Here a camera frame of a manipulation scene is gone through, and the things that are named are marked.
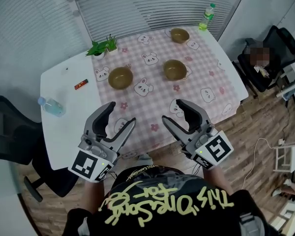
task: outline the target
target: office chair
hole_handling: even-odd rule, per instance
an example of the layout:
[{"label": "office chair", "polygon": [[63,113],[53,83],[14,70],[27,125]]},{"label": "office chair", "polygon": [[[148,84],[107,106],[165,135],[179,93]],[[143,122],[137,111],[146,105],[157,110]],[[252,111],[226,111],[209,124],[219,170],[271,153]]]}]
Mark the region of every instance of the office chair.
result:
[{"label": "office chair", "polygon": [[78,176],[66,168],[54,171],[49,163],[41,123],[26,118],[3,96],[0,96],[0,159],[32,166],[40,176],[24,183],[33,197],[41,202],[36,190],[46,183],[58,196],[64,197],[73,188]]},{"label": "office chair", "polygon": [[[254,39],[246,39],[247,46],[251,46],[253,43],[255,43]],[[276,79],[279,71],[295,62],[295,39],[285,28],[279,29],[272,26],[263,41],[263,47],[269,48],[270,57],[273,57],[270,64],[265,67],[265,70],[269,73],[269,78],[262,76],[260,72],[256,72],[254,66],[250,64],[249,55],[245,54],[244,51],[238,56],[238,62],[246,78],[260,92],[271,88],[270,84]]]}]

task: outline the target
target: brown bowl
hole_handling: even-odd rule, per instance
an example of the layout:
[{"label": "brown bowl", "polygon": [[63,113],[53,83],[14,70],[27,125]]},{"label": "brown bowl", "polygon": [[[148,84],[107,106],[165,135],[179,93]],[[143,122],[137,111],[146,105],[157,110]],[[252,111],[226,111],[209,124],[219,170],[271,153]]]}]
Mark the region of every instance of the brown bowl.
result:
[{"label": "brown bowl", "polygon": [[189,39],[189,33],[186,30],[180,28],[172,29],[171,36],[172,40],[179,44],[182,44]]},{"label": "brown bowl", "polygon": [[183,79],[187,74],[186,66],[179,60],[170,59],[163,65],[164,73],[170,81]]},{"label": "brown bowl", "polygon": [[114,89],[126,89],[132,80],[133,74],[127,67],[117,67],[108,76],[108,83]]}]

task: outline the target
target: tablecloth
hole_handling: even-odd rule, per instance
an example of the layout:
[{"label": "tablecloth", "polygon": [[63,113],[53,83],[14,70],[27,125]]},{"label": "tablecloth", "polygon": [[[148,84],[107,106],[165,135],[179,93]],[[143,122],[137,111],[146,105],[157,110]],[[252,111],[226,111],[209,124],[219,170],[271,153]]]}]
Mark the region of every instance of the tablecloth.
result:
[{"label": "tablecloth", "polygon": [[[124,159],[146,153],[175,141],[162,123],[162,115],[188,128],[176,99],[194,102],[206,110],[213,123],[236,113],[240,104],[223,67],[198,34],[195,27],[182,27],[190,38],[183,44],[171,40],[170,29],[150,31],[118,39],[118,53],[106,53],[101,60],[92,58],[102,105],[115,101],[106,128],[109,137],[135,117],[136,127],[120,153]],[[180,81],[168,81],[163,63],[170,59],[183,62],[187,75]],[[109,73],[126,66],[133,83],[124,90],[108,84]]]}]

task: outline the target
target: window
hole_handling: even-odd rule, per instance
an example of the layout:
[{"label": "window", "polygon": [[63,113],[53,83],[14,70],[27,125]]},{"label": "window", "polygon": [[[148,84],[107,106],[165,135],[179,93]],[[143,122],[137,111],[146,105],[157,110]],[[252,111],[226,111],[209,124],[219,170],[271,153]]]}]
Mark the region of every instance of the window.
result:
[{"label": "window", "polygon": [[86,49],[66,0],[0,0],[0,72],[43,72]]},{"label": "window", "polygon": [[110,33],[124,37],[174,26],[198,25],[205,8],[216,4],[209,30],[217,39],[240,0],[75,0],[93,40]]}]

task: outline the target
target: plastic bottle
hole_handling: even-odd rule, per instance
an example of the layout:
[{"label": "plastic bottle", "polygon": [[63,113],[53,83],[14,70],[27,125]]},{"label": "plastic bottle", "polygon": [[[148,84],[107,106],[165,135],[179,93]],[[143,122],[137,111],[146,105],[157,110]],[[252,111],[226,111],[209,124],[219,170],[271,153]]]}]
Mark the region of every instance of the plastic bottle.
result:
[{"label": "plastic bottle", "polygon": [[208,8],[206,8],[206,11],[203,15],[203,18],[201,19],[199,23],[199,29],[205,31],[207,29],[208,24],[212,20],[214,16],[214,8],[215,4],[211,3]]},{"label": "plastic bottle", "polygon": [[39,97],[38,104],[43,107],[43,110],[53,114],[54,116],[61,117],[64,115],[63,106],[50,97]]}]

